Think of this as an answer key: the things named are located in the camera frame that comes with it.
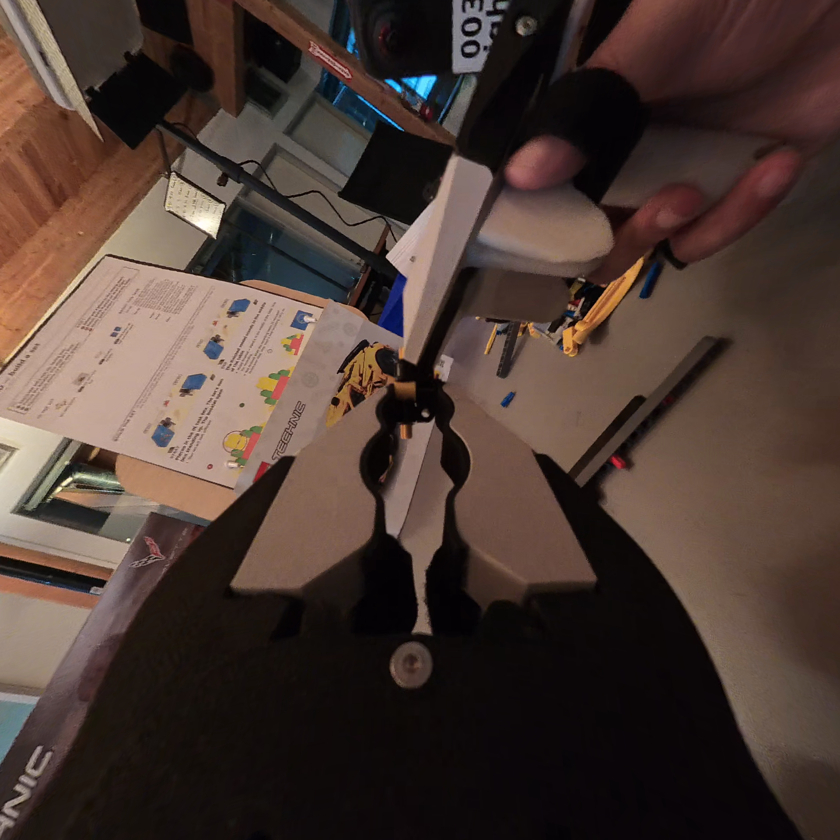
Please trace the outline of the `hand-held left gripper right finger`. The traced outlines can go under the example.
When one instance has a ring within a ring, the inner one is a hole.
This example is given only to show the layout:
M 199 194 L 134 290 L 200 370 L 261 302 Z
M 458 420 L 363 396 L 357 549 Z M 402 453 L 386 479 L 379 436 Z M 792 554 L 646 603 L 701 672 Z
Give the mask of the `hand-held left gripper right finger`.
M 592 590 L 595 572 L 531 447 L 456 388 L 438 389 L 435 422 L 452 487 L 426 572 L 433 634 L 472 634 L 498 603 Z

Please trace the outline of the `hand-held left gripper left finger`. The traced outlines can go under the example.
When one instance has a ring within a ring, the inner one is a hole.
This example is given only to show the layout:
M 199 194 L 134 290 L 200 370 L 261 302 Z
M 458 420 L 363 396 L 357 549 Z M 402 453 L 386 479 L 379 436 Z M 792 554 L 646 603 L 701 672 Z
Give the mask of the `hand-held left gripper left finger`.
M 391 386 L 294 458 L 231 586 L 318 607 L 359 634 L 408 634 L 413 560 L 388 533 L 380 479 L 396 455 Z

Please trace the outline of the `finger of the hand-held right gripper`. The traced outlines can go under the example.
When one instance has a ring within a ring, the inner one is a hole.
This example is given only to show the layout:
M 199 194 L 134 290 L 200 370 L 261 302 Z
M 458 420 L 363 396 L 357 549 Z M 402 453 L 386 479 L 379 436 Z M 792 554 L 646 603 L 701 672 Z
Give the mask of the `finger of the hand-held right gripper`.
M 564 278 L 478 268 L 467 282 L 459 315 L 499 322 L 552 322 L 565 313 L 569 300 Z
M 417 375 L 431 364 L 435 330 L 493 184 L 489 168 L 458 154 L 450 158 L 403 293 L 403 359 Z

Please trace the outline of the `pile of brick pieces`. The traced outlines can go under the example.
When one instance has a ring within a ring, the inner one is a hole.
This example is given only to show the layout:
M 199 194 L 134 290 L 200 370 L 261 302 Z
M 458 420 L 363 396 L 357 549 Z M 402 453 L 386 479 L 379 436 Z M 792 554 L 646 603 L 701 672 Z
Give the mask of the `pile of brick pieces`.
M 638 260 L 632 268 L 607 286 L 599 286 L 582 278 L 565 281 L 566 290 L 561 294 L 563 309 L 558 318 L 548 322 L 499 321 L 487 319 L 492 324 L 484 355 L 489 355 L 495 344 L 500 345 L 497 376 L 504 378 L 514 361 L 517 342 L 523 337 L 548 341 L 567 358 L 574 358 L 583 346 L 614 313 L 631 289 L 640 283 L 639 297 L 648 299 L 666 261 L 659 248 Z

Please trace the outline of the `small yellow black connector assembly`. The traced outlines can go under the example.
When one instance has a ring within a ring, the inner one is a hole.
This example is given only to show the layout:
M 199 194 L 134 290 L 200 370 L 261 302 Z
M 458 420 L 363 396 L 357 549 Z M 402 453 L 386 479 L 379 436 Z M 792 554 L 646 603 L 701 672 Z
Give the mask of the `small yellow black connector assembly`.
M 401 352 L 386 404 L 388 418 L 399 440 L 410 440 L 416 425 L 435 420 L 438 408 L 438 378 L 434 362 L 412 363 Z

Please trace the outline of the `black grey brick chassis assembly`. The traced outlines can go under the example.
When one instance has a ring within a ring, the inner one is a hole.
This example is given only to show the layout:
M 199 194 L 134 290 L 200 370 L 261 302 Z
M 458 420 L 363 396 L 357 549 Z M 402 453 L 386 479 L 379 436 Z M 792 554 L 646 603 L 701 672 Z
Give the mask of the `black grey brick chassis assembly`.
M 705 336 L 648 395 L 635 395 L 573 464 L 577 484 L 598 491 L 612 473 L 634 466 L 634 450 L 702 375 L 732 346 L 726 337 Z

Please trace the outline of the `person's right hand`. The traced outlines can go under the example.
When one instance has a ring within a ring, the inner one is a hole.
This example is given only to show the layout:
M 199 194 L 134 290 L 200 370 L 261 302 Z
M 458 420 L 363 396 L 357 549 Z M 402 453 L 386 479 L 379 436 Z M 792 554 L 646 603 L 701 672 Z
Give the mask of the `person's right hand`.
M 667 239 L 692 264 L 759 225 L 809 159 L 838 139 L 839 3 L 636 1 L 585 63 L 626 79 L 652 115 L 778 143 L 704 213 L 692 185 L 666 185 L 614 228 L 589 281 L 607 285 Z

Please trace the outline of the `blue bin with papers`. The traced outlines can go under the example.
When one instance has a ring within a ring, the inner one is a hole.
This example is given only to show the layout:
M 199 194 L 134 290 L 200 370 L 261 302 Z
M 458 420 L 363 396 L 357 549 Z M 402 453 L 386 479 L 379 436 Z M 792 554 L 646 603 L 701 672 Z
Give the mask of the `blue bin with papers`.
M 425 207 L 385 257 L 395 267 L 398 274 L 404 278 L 409 277 L 412 268 L 415 266 L 419 249 L 423 243 L 427 227 L 432 220 L 433 212 L 434 202 Z

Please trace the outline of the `large black panel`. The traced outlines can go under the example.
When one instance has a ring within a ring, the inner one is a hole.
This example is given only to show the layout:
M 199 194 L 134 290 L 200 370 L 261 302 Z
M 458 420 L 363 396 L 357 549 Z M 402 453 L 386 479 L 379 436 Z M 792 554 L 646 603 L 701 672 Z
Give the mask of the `large black panel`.
M 339 198 L 404 226 L 435 198 L 452 148 L 378 122 Z

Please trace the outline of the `white car instruction booklet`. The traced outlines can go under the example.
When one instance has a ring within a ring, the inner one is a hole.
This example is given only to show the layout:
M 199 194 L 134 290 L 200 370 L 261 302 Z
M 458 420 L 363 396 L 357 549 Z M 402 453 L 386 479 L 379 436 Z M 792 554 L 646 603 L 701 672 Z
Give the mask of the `white car instruction booklet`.
M 331 302 L 307 341 L 237 479 L 241 496 L 284 457 L 294 457 L 396 379 L 403 337 Z

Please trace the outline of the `dark metal stand pole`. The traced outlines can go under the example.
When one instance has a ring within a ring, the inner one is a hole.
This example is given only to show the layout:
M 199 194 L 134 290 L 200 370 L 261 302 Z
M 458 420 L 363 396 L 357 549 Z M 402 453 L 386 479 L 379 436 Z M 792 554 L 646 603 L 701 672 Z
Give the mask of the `dark metal stand pole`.
M 263 196 L 267 201 L 302 221 L 305 225 L 319 232 L 336 245 L 349 251 L 353 256 L 360 258 L 363 263 L 370 266 L 378 274 L 388 280 L 395 280 L 397 278 L 397 269 L 383 255 L 364 248 L 337 228 L 332 227 L 318 216 L 313 215 L 307 209 L 296 204 L 287 196 L 281 195 L 274 187 L 247 172 L 243 165 L 210 149 L 204 143 L 173 123 L 162 120 L 155 125 L 155 128 L 168 134 L 183 144 L 188 150 L 198 154 L 205 161 L 212 163 L 221 173 L 227 175 L 230 180 L 244 185 L 251 191 Z

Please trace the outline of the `white sheet with colourful print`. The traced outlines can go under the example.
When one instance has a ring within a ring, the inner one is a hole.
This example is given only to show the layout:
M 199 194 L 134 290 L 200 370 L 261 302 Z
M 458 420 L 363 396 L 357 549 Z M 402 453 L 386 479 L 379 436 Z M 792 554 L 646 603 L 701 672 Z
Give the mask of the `white sheet with colourful print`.
M 2 418 L 234 489 L 323 304 L 104 257 L 2 370 Z

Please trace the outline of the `white printed board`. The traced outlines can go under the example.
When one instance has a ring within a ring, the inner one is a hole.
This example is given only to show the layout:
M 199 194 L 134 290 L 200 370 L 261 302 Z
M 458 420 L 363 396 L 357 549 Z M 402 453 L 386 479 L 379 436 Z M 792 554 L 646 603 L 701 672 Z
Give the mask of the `white printed board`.
M 206 237 L 219 236 L 227 205 L 189 181 L 179 172 L 172 170 L 166 179 L 164 210 Z

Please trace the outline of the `black round fixture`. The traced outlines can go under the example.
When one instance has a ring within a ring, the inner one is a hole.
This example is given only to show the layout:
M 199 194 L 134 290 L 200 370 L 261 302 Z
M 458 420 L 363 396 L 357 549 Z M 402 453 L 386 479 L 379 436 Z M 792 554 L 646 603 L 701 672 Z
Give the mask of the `black round fixture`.
M 214 70 L 187 45 L 178 44 L 172 48 L 170 70 L 173 78 L 190 91 L 208 93 L 214 89 Z

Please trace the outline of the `black square box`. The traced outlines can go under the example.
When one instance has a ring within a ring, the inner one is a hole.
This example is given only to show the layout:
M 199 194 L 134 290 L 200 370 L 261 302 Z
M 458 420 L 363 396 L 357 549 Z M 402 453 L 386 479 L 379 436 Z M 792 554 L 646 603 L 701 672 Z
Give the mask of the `black square box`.
M 88 109 L 136 150 L 186 95 L 187 86 L 140 52 L 87 94 Z

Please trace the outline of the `grey wall panel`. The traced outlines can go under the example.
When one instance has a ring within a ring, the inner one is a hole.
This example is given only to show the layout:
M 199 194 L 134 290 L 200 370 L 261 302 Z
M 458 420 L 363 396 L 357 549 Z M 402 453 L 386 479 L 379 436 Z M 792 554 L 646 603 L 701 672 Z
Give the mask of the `grey wall panel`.
M 89 100 L 141 50 L 137 3 L 2 1 L 1 18 L 43 91 L 102 140 Z

